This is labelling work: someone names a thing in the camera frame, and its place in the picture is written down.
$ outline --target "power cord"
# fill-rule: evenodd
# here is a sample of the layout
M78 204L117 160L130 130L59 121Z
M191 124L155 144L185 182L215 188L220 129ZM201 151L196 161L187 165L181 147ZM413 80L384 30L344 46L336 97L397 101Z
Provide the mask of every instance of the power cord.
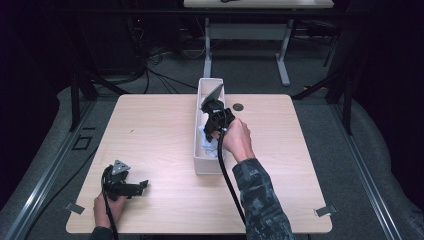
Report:
M104 183L105 183L105 179L106 179L106 174L109 173L110 169L112 168L112 166L107 167L102 174L102 180L101 180L101 186L102 186L102 195L103 195L103 199L105 200L105 206L106 206L106 214L109 218L109 222L110 222L110 226L112 228L112 232L113 232L113 238L115 240L119 240L119 236L118 236L118 229L116 228L116 224L115 224L115 220L113 219L113 215L112 215L112 211L110 210L110 206L109 206L109 201L107 193L104 189Z
M243 209L241 208L240 202L237 198L237 194L234 191L234 187L231 184L230 177L228 176L227 169L225 168L224 158L222 157L222 146L224 143L224 136L227 128L229 126L227 120L227 114L225 113L225 108L223 105L217 104L221 107L222 112L224 113L224 127L221 128L219 139L218 139L218 162L222 171L222 175L224 176L225 182L227 183L228 189L230 190L231 196L233 197L234 203L236 204L237 211L239 212L240 218L243 221L244 225L246 225L246 218L243 213Z
M149 76L149 73L152 73L153 75L155 75L161 82L162 82L162 84L164 85L164 87L166 88L166 90L169 92L169 93L172 93L172 91L171 91L171 88L172 88L172 90L175 92L175 93L179 93L178 91L177 91L177 89L175 88L175 87L173 87L171 84L170 84L170 82L169 81L173 81L173 82L176 82L176 83L179 83L179 84L182 84L182 85L184 85L184 86L186 86L186 87L190 87L190 88L193 88L193 89L197 89L197 87L195 87L195 86L192 86L192 85L190 85L190 84L187 84L187 83L184 83L184 82L182 82L182 81L179 81L179 80L176 80L176 79L174 79L174 78L171 78L171 77L168 77L168 76L165 76L165 75L162 75L162 74L160 74L160 73L157 73L157 72L155 72L155 71L153 71L152 69L150 69L150 68L148 68L148 67L146 67L146 77L147 77L147 86L146 86L146 89L144 90L144 93L147 93L147 90L148 90L148 83L149 83L149 81L150 81L150 76Z
M28 231L25 234L24 239L28 239L29 234L31 233L32 229L34 228L37 221L40 219L41 215L44 213L44 211L47 209L47 207L53 202L53 200L65 189L66 186L75 178L78 173L81 172L81 170L84 168L84 166L87 164L87 162L94 156L94 154L97 152L98 147L96 147L93 152L87 157L87 159L84 161L84 163L78 168L78 170L71 176L71 178L53 195L53 197L44 205L44 207L41 209L40 213L37 215L37 217L34 219L34 221L31 223L31 226L29 227Z

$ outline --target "wooden table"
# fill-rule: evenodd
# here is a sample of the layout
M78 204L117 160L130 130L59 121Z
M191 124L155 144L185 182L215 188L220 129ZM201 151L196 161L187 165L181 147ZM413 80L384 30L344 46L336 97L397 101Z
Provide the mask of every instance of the wooden table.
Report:
M275 192L295 233L326 233L329 216L292 101L287 95L225 95L226 105L245 121L257 158L271 176ZM146 179L142 196L127 200L118 222L120 233L240 234L240 220L222 175L196 175L193 163L197 95L123 95L116 104L98 152L77 200L85 211L72 213L66 229L90 233L93 199L103 170L116 159L131 169L127 183ZM235 161L227 154L233 185Z

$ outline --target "black cable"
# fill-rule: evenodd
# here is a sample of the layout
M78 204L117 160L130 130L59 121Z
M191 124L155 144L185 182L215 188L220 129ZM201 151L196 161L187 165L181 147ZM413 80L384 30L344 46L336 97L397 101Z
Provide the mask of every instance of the black cable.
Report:
M163 55L161 52L159 52L159 49L161 49L161 47L154 46L151 47L148 51L150 57L147 60L149 60L149 62L153 65L158 65L163 61Z
M40 219L41 215L44 213L44 211L47 209L47 207L53 202L53 200L65 189L66 186L75 178L75 176L81 172L81 170L84 168L85 164L91 159L91 157L96 153L97 151L96 147L94 151L88 156L88 158L84 161L84 163L80 166L80 168L71 176L71 178L53 195L53 197L44 205L43 209L41 209L40 213L37 215L37 217L34 219L34 221L31 223L31 226L29 227L28 231L25 234L24 239L28 239L29 234L31 233L32 229L34 228L37 221Z
M163 83L167 83L172 89L174 89L174 91L175 91L175 93L179 93L178 91L177 91L177 89L175 89L174 88L174 86L172 86L169 82L168 82L168 80L166 80L165 78L163 78L163 77L161 77L161 76L159 76L159 75L156 75L156 77L157 78L159 78Z
M147 78L147 83L146 83L146 88L144 89L143 94L147 93L147 90L149 89L149 85L150 85L149 71L147 71L147 69L146 69L146 78Z
M160 74L160 73L154 72L154 71L153 71L152 69L150 69L150 68L147 68L147 71L149 71L149 72L151 72L151 73L155 74L156 76L161 76L161 77L163 77L163 78L166 78L166 79L169 79L169 80L171 80L171 81L177 82L177 83L182 84L182 85L184 85L184 86L187 86L187 87L190 87L190 88L197 89L197 87L191 86L191 85L189 85L189 84L187 84L187 83L184 83L184 82L181 82L181 81L179 81L179 80L176 80L176 79L170 78L170 77L168 77L168 76L162 75L162 74Z
M231 196L233 197L234 203L236 204L237 210L240 214L240 218L246 225L246 218L244 217L243 210L240 206L240 202L237 198L237 194L234 191L233 185L231 184L230 178L228 177L227 170L225 169L224 159L222 158L222 143L224 141L225 130L221 129L221 135L218 139L218 162L221 167L222 175L224 175L225 182L227 183L228 189L230 190Z
M106 214L109 218L109 222L110 222L110 227L112 228L112 232L113 232L113 238L115 240L119 240L119 236L118 236L118 229L116 228L116 224L115 224L115 220L113 219L113 215L112 215L112 211L110 210L110 206L109 206L109 201L108 196L106 194L106 191L104 189L104 183L105 183L105 178L106 178L106 174L109 173L110 169L112 168L112 166L107 167L102 174L102 180L101 180L101 186L102 186L102 195L103 195L103 199L105 201L105 206L106 206Z
M168 90L168 93L172 93L171 90L169 90L168 86L166 86L166 84L164 83L163 79L158 78L160 80L160 82L163 84L163 86L166 88L166 90Z
M224 106L222 106L219 103L216 103L216 104L222 109L222 112L224 113L224 127L221 128L221 132L218 139L218 162L219 162L219 166L221 167L222 175L224 176L225 182L227 183L228 189L230 190L231 196L233 197L234 203L236 204L237 210L240 214L240 218L243 221L244 225L246 225L246 218L244 216L243 209L240 206L240 202L237 198L237 194L234 191L233 185L231 184L230 177L228 176L227 170L225 168L224 158L222 157L222 145L224 142L225 132L227 131L227 128L228 128L227 114L225 113Z

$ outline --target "table leg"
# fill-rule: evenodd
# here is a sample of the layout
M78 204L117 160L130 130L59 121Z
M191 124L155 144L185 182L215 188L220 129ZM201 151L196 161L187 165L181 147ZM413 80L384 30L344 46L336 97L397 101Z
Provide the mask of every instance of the table leg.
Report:
M211 39L210 39L210 24L209 18L205 19L205 67L203 69L203 77L210 78L212 71L212 53L211 53Z
M277 66L278 66L278 71L280 72L281 81L283 83L283 86L285 87L290 86L289 76L287 74L287 69L284 64L284 57L286 55L287 46L290 41L292 26L293 26L293 20L289 20L289 22L286 25L286 29L284 31L284 39L283 39L283 43L281 44L280 52L275 54L275 59L277 60Z

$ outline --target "person's arm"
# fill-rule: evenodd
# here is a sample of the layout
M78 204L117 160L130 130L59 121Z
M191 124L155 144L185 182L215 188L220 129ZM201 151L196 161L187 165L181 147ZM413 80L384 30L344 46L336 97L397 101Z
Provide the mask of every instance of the person's arm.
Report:
M120 196L116 201L108 199L109 207L115 222L118 222L119 217L121 216L122 208L124 207L126 199L127 197L125 196ZM99 196L94 199L93 210L96 227L90 235L90 240L113 239L113 232L109 217L106 214L106 205L103 194L100 193Z
M290 222L274 193L271 178L255 157L246 123L235 119L230 124L224 136L224 147L237 161L233 173L245 211L247 239L294 239Z

